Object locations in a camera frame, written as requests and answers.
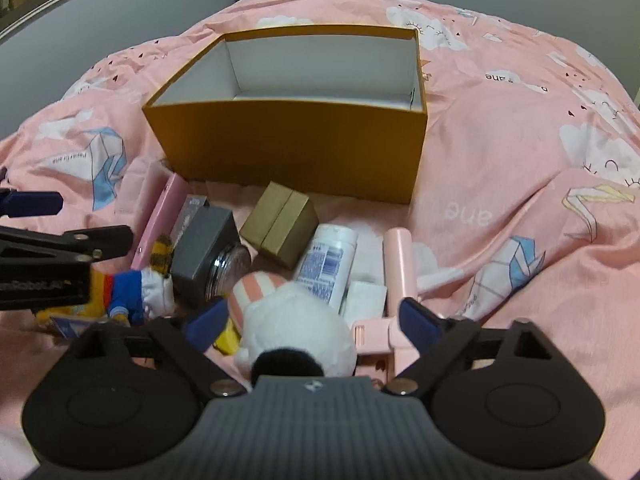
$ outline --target pink plastic object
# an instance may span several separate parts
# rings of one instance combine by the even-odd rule
[[[420,354],[398,325],[398,306],[403,298],[418,297],[418,280],[411,233],[404,228],[390,229],[383,238],[385,259],[386,309],[388,317],[356,321],[351,333],[358,355],[385,356],[389,379],[415,362]],[[367,374],[359,370],[356,374]]]
[[[189,192],[189,184],[182,177],[175,173],[169,177],[142,233],[131,269],[141,270],[148,266],[154,242],[161,234],[169,235]]]

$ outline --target white logo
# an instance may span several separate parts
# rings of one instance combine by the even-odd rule
[[[308,383],[305,383],[305,388],[307,390],[309,390],[312,394],[316,393],[318,390],[321,390],[324,387],[324,384],[322,384],[320,381],[309,381]]]

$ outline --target pink bedspread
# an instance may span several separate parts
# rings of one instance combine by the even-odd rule
[[[407,225],[423,299],[441,314],[538,323],[606,406],[594,464],[630,478],[640,468],[640,112],[570,41],[423,0],[243,0],[181,36],[100,60],[0,143],[11,186],[65,199],[56,218],[2,224],[61,232],[126,222],[140,234],[164,172],[141,102],[222,32],[295,23],[420,32],[430,118],[411,207],[324,198],[322,220],[371,239]],[[260,118],[239,118],[244,128]],[[241,223],[259,190],[209,194]],[[34,461],[10,428],[61,349],[30,332],[28,313],[1,322],[0,478],[14,480]]]

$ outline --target small brown cardboard box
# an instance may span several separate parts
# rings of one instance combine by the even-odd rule
[[[306,195],[271,182],[240,229],[260,254],[293,269],[318,227]]]
[[[299,25],[229,32],[143,107],[187,180],[407,204],[427,126],[410,28]]]

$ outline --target pink tube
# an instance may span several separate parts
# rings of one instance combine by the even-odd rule
[[[385,258],[386,315],[398,315],[403,298],[418,297],[412,237],[408,229],[389,229],[382,241]]]

